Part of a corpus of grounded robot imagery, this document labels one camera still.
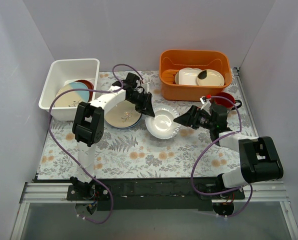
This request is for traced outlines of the cream and blue plate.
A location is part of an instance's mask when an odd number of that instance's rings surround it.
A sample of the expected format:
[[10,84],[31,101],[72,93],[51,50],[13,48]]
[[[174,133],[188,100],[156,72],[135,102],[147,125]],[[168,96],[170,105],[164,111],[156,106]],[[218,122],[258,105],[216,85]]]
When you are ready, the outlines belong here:
[[56,97],[68,90],[75,91],[70,91],[59,97],[54,106],[56,108],[77,107],[80,102],[88,102],[90,92],[76,89],[88,89],[88,87],[82,82],[71,82],[66,84],[57,92]]

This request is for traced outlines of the white fluted deep plate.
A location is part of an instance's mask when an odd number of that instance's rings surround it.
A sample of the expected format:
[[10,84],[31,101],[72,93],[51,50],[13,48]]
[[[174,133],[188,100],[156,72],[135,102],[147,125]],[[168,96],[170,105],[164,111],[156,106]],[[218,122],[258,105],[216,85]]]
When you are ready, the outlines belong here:
[[161,140],[168,140],[175,137],[181,125],[174,122],[179,113],[171,106],[160,104],[153,108],[155,117],[147,116],[145,125],[149,133]]

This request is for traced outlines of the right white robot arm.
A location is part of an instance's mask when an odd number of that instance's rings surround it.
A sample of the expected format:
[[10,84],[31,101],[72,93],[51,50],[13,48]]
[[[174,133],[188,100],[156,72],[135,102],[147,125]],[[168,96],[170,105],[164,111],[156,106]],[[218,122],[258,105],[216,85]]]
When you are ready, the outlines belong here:
[[173,121],[185,127],[209,130],[212,145],[225,147],[239,153],[240,167],[217,176],[216,195],[226,199],[234,190],[248,184],[279,180],[284,169],[274,141],[269,136],[250,137],[232,131],[228,127],[227,108],[222,105],[212,107],[210,112],[195,105]]

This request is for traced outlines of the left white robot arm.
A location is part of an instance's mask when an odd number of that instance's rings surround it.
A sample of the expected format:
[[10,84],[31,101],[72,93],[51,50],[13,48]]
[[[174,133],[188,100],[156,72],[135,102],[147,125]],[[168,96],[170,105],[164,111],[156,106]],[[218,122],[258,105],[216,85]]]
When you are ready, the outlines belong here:
[[79,167],[77,176],[71,177],[70,182],[84,200],[92,199],[97,193],[93,186],[93,165],[96,144],[104,134],[105,115],[123,101],[134,104],[135,111],[140,114],[155,116],[149,87],[142,87],[140,77],[133,73],[128,73],[123,81],[114,82],[97,99],[78,104],[72,132],[77,141]]

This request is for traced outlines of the red-brown scalloped plate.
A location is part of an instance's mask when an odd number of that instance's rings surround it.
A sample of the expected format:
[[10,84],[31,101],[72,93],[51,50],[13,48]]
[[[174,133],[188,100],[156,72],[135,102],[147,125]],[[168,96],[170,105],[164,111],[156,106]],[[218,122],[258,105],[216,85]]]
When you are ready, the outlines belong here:
[[[76,82],[83,83],[90,90],[93,90],[94,89],[94,85],[90,81],[88,81],[88,80],[80,79],[80,80],[76,80]],[[93,97],[93,92],[90,91],[89,92],[89,99],[88,99],[89,102],[92,100],[92,97]]]

